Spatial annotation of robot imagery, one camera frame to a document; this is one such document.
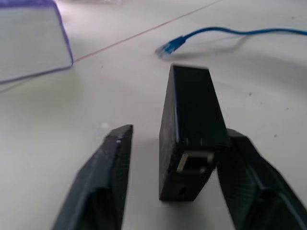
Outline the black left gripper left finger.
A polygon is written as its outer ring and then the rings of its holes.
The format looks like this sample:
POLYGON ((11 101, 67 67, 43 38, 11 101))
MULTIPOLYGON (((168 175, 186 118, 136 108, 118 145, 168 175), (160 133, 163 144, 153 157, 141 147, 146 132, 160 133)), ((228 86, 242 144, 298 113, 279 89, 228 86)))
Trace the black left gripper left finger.
POLYGON ((51 230, 121 230, 133 125, 112 129, 78 171, 51 230))

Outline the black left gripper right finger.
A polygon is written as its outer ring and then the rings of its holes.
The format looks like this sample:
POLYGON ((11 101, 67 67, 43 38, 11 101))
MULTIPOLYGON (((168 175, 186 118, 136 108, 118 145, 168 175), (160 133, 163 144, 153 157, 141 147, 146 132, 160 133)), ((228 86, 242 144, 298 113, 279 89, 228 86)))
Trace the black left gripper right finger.
POLYGON ((228 129, 218 177, 235 230, 307 230, 307 209, 249 138, 228 129))

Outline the small black box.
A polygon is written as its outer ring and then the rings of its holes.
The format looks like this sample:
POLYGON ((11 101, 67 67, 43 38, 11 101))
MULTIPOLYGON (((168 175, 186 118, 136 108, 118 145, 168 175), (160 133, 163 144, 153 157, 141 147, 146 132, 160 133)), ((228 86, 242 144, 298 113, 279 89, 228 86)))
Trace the small black box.
POLYGON ((229 146, 209 70, 173 64, 159 132, 159 199, 195 200, 229 146))

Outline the white sheet with purple edge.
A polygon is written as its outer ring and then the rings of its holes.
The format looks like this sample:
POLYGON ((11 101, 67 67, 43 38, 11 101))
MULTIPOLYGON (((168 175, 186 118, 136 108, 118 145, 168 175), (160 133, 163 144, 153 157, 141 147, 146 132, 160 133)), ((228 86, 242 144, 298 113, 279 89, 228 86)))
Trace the white sheet with purple edge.
POLYGON ((0 84, 73 65, 54 0, 0 0, 0 84))

